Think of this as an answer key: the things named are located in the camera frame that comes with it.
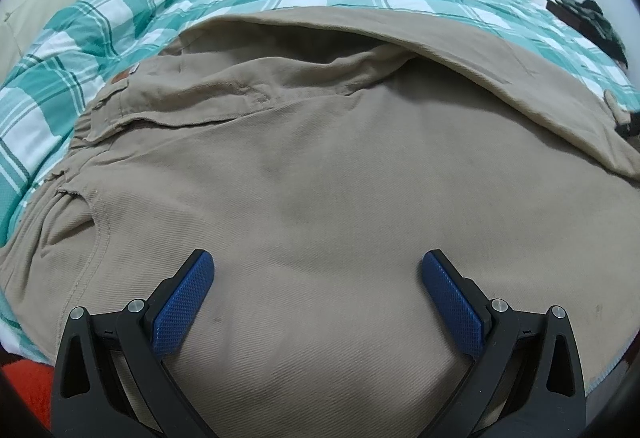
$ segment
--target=beige pants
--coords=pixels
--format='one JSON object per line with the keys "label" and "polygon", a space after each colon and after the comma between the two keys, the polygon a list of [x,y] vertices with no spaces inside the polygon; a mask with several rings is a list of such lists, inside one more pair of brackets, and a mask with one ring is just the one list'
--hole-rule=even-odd
{"label": "beige pants", "polygon": [[103,89],[0,250],[54,358],[194,248],[216,279],[166,363],[222,437],[413,437],[462,377],[417,275],[571,318],[587,384],[640,326],[640,155],[559,68],[463,24],[217,18]]}

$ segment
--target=red fabric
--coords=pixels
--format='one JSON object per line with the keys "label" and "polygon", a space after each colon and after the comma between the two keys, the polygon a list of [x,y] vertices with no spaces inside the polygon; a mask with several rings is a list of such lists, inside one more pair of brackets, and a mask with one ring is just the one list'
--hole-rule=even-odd
{"label": "red fabric", "polygon": [[31,360],[18,360],[2,367],[2,372],[43,426],[51,429],[53,368]]}

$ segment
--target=teal plaid duvet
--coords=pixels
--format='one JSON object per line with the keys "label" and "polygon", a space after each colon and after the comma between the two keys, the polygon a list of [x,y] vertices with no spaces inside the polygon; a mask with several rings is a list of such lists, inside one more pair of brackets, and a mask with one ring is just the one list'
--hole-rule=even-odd
{"label": "teal plaid duvet", "polygon": [[[471,24],[538,53],[599,96],[610,88],[620,104],[640,108],[640,95],[607,55],[531,0],[79,0],[49,21],[0,90],[0,245],[111,76],[206,18],[301,6],[407,10]],[[0,341],[44,360],[4,299]]]}

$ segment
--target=bed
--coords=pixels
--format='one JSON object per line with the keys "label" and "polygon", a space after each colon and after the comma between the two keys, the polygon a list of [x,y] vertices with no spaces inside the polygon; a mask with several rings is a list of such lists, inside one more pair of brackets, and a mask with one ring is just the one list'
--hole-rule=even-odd
{"label": "bed", "polygon": [[[615,62],[531,0],[78,0],[46,24],[0,90],[0,244],[65,154],[74,122],[111,77],[207,18],[311,6],[404,10],[476,26],[551,61],[597,96],[610,89],[622,107],[640,108],[640,95]],[[2,296],[0,342],[46,361]]]}

